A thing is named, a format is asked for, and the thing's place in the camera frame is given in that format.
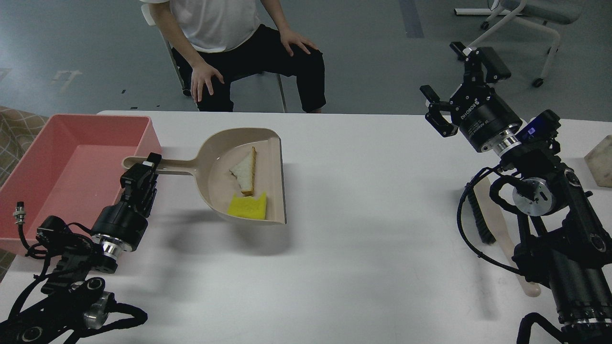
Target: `person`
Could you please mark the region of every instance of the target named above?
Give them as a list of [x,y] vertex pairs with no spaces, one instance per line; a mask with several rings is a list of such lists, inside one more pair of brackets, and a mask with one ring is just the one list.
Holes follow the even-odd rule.
[[255,0],[141,0],[173,46],[200,111],[232,111],[230,85],[260,72],[296,76],[302,109],[320,113],[325,99],[323,54],[293,31],[280,0],[260,0],[277,29],[261,23]]

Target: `chair wheel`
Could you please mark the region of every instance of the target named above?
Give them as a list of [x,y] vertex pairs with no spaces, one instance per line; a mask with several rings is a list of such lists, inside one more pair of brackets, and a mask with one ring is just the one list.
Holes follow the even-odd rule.
[[544,84],[544,79],[538,78],[538,79],[535,79],[534,82],[531,83],[531,86],[540,87],[542,84]]

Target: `dustpan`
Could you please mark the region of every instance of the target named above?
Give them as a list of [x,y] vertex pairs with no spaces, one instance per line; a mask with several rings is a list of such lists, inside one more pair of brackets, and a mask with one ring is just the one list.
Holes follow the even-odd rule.
[[[267,206],[264,220],[246,219],[229,215],[227,209],[240,187],[230,168],[240,162],[255,147],[255,193],[259,198],[266,193]],[[130,168],[145,157],[127,157],[123,167]],[[202,199],[223,219],[239,224],[286,224],[283,160],[280,137],[265,128],[235,128],[209,137],[191,160],[162,159],[159,174],[191,175]]]

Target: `robotic arm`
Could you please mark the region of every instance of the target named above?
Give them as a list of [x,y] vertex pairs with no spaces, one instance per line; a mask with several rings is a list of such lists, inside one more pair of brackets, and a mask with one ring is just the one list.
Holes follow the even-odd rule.
[[[612,239],[588,201],[592,193],[584,192],[574,171],[556,155],[559,117],[546,110],[520,130],[519,117],[487,85],[510,77],[493,49],[473,50],[460,42],[450,46],[465,63],[463,83],[448,102],[440,101],[429,85],[421,86],[429,109],[425,118],[442,136],[459,130],[477,152],[495,151],[500,157],[499,168],[492,170],[500,178],[492,183],[490,196],[517,216],[521,242],[512,258],[518,266],[513,272],[551,289],[562,324],[560,331],[539,314],[529,314],[517,343],[529,343],[534,323],[560,342],[610,343],[612,294],[602,267],[612,263]],[[450,112],[451,123],[441,111]],[[502,174],[512,170],[512,175]],[[499,196],[506,184],[514,187],[513,204]],[[549,232],[541,216],[564,208],[569,212],[561,227]]]
[[[35,275],[34,282],[15,301],[9,318],[0,323],[0,343],[50,343],[68,330],[74,332],[66,343],[76,343],[82,337],[139,326],[147,320],[147,314],[140,308],[117,303],[114,294],[105,291],[104,279],[86,278],[90,270],[114,273],[121,252],[138,247],[155,200],[155,171],[161,159],[161,155],[151,153],[145,162],[132,166],[121,176],[124,189],[121,199],[104,208],[92,230],[49,216],[37,229],[38,244],[30,247],[23,236],[23,203],[17,204],[15,217],[27,255],[44,260],[44,265],[41,275]],[[79,226],[91,239],[73,233],[70,225]],[[47,274],[54,256],[61,259],[53,272]],[[48,296],[21,311],[31,291],[45,280],[41,292]],[[132,317],[104,325],[108,314],[113,312]]]

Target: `black pants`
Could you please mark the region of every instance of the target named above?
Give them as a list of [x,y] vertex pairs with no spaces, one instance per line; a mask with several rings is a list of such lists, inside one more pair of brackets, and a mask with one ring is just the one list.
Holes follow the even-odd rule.
[[[255,33],[239,47],[222,53],[202,53],[206,63],[215,67],[225,84],[212,78],[213,95],[204,85],[202,101],[198,103],[200,111],[233,111],[234,103],[230,100],[232,81],[261,72],[279,73],[285,76],[296,76],[297,90],[302,102],[302,109],[310,112],[325,105],[325,65],[323,54],[313,48],[310,55],[299,47],[292,45],[293,56],[289,56],[280,42],[277,30],[260,25]],[[191,85],[191,66],[173,49],[174,60],[179,67],[185,86]]]

